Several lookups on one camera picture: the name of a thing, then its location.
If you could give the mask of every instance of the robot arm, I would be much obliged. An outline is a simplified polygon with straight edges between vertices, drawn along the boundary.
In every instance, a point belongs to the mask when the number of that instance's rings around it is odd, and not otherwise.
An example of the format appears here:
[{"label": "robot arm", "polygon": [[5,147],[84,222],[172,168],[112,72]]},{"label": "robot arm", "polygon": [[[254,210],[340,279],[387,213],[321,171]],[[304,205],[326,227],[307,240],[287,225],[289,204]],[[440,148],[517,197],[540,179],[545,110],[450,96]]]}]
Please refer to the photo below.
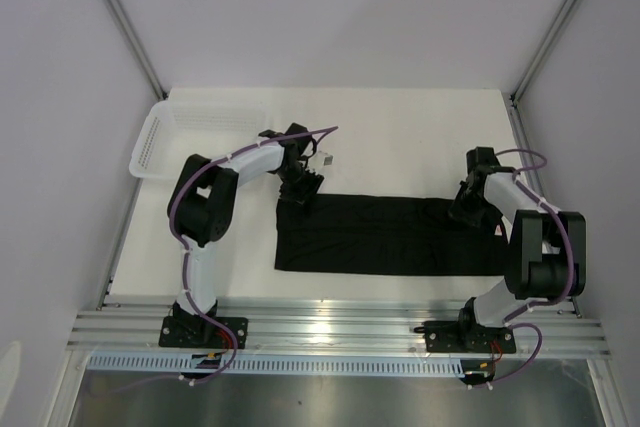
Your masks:
[{"label": "robot arm", "polygon": [[[304,152],[313,144],[315,153],[317,144],[305,127],[292,124],[284,134],[265,131],[259,138],[256,144],[234,153],[227,162],[213,165],[211,159],[197,154],[185,162],[167,213],[172,218],[174,211],[175,233],[189,246],[182,283],[189,287],[191,301],[186,290],[178,295],[171,315],[163,323],[161,346],[218,346],[214,329],[194,306],[209,317],[216,316],[215,253],[217,241],[231,225],[237,189],[261,174],[277,174],[282,180],[280,198],[305,204],[324,180],[306,168],[308,157]],[[246,330],[246,319],[227,320],[239,320],[236,330]]]},{"label": "robot arm", "polygon": [[548,204],[517,180],[515,173],[516,169],[500,165],[491,148],[478,147],[467,153],[467,179],[461,182],[449,215],[477,228],[499,216],[507,218],[512,231],[504,279],[489,292],[469,299],[457,322],[429,321],[416,329],[425,334],[429,352],[491,353],[491,343],[498,342],[503,352],[514,353],[508,326],[515,317],[531,306],[551,305],[584,290],[584,217]]}]

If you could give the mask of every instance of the white wall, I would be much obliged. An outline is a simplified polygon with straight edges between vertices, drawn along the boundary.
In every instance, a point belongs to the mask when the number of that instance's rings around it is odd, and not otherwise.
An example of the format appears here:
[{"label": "white wall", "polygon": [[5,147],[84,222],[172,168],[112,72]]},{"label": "white wall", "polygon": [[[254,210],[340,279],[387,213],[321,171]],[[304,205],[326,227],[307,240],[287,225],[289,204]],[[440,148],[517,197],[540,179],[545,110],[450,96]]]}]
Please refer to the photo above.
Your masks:
[{"label": "white wall", "polygon": [[0,350],[23,342],[1,423],[36,426],[107,265],[153,99],[101,0],[0,9]]},{"label": "white wall", "polygon": [[123,0],[166,88],[513,88],[561,0]]},{"label": "white wall", "polygon": [[584,0],[522,105],[552,200],[587,217],[581,304],[603,321],[640,420],[640,0]]}]

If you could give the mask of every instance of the black towel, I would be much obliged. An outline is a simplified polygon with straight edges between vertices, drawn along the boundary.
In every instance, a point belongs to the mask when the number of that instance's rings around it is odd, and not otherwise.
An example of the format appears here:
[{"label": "black towel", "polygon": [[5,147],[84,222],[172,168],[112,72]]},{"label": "black towel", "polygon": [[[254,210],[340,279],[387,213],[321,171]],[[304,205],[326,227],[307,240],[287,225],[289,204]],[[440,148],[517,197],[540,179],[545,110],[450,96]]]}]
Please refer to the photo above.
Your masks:
[{"label": "black towel", "polygon": [[319,194],[304,210],[278,202],[275,267],[376,275],[503,275],[495,225],[451,220],[447,199]]}]

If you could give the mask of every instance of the red wire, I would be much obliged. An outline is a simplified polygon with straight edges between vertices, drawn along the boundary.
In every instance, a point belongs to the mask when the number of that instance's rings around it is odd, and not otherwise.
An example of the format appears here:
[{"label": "red wire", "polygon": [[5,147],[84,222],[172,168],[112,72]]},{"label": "red wire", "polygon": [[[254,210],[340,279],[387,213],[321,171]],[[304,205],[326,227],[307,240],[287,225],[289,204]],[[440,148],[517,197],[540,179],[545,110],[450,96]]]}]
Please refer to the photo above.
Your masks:
[{"label": "red wire", "polygon": [[500,357],[498,357],[498,359],[494,361],[494,363],[497,364],[502,360],[502,349],[500,348],[500,344],[498,343],[497,340],[492,341],[491,345],[495,345],[495,348],[498,350],[498,353],[500,354]]},{"label": "red wire", "polygon": [[224,330],[219,330],[217,335],[221,337],[226,344],[225,345],[226,350],[223,352],[223,354],[226,354],[227,352],[229,352],[229,348],[231,346],[231,339],[229,338],[229,335]]}]

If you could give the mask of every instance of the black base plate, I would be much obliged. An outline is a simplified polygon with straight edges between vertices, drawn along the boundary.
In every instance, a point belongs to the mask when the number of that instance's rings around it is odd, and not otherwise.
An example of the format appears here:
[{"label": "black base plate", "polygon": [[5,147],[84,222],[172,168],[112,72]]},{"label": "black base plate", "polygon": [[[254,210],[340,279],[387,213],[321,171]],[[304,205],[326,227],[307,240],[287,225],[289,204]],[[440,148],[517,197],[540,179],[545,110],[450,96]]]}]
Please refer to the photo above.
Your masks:
[{"label": "black base plate", "polygon": [[[247,341],[249,320],[245,317],[216,317],[215,320],[226,325],[238,339],[238,349],[244,349]],[[204,342],[200,336],[190,335],[189,331],[174,317],[165,317],[160,331],[160,347],[178,347],[181,349],[224,350],[229,348],[225,340],[214,331],[209,340]]]},{"label": "black base plate", "polygon": [[464,339],[462,339],[458,322],[433,320],[424,322],[422,327],[418,327],[414,329],[414,331],[416,333],[424,333],[427,352],[438,354],[491,354],[490,344],[492,341],[496,341],[502,353],[516,353],[516,342],[513,338],[513,332],[508,328],[481,327],[476,325],[473,330],[467,332]]}]

